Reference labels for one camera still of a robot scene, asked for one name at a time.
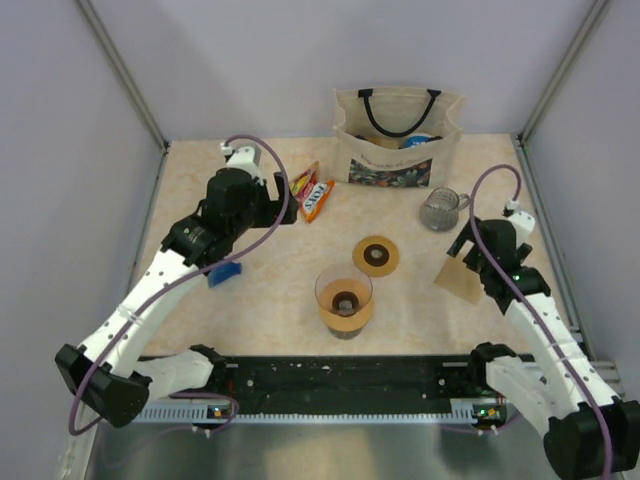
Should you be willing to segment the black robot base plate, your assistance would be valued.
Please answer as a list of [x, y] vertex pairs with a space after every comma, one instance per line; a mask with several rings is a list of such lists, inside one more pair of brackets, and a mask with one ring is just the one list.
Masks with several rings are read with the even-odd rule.
[[236, 399], [249, 414], [448, 413], [452, 399], [498, 394], [468, 355], [227, 356], [197, 393]]

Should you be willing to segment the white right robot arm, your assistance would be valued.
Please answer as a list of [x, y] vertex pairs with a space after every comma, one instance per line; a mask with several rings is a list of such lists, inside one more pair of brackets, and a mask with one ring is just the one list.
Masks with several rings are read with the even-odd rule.
[[448, 250], [456, 257], [472, 244], [464, 265], [478, 274], [488, 297], [526, 338], [541, 372], [535, 376], [504, 344], [485, 342], [470, 355], [469, 388], [510, 401], [540, 435], [546, 458], [561, 479], [608, 479], [639, 460], [639, 403], [624, 400], [601, 377], [565, 325], [541, 273], [524, 264], [527, 214], [471, 217]]

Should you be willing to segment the pink glass dripper cone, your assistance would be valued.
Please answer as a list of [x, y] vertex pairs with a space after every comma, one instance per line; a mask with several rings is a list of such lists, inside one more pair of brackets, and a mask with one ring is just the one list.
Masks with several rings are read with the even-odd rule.
[[355, 330], [373, 315], [372, 280], [352, 264], [323, 270], [315, 283], [315, 296], [321, 318], [331, 328]]

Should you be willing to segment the brown paper coffee filter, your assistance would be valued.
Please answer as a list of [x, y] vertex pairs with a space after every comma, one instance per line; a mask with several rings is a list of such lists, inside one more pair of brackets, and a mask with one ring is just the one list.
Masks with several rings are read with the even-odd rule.
[[458, 257], [448, 256], [434, 284], [470, 304], [477, 304], [483, 295], [480, 278]]

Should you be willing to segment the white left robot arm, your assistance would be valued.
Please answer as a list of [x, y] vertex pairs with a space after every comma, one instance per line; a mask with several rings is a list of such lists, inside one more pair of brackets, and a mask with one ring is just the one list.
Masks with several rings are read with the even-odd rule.
[[176, 222], [150, 267], [113, 314], [79, 345], [63, 345], [55, 364], [75, 405], [84, 404], [111, 426], [131, 423], [146, 404], [197, 389], [216, 396], [227, 374], [211, 348], [193, 346], [180, 354], [141, 360], [147, 343], [179, 301], [200, 279], [237, 260], [234, 242], [251, 228], [269, 234], [297, 218], [284, 170], [274, 175], [279, 197], [264, 181], [240, 168], [223, 168], [208, 182], [207, 195]]

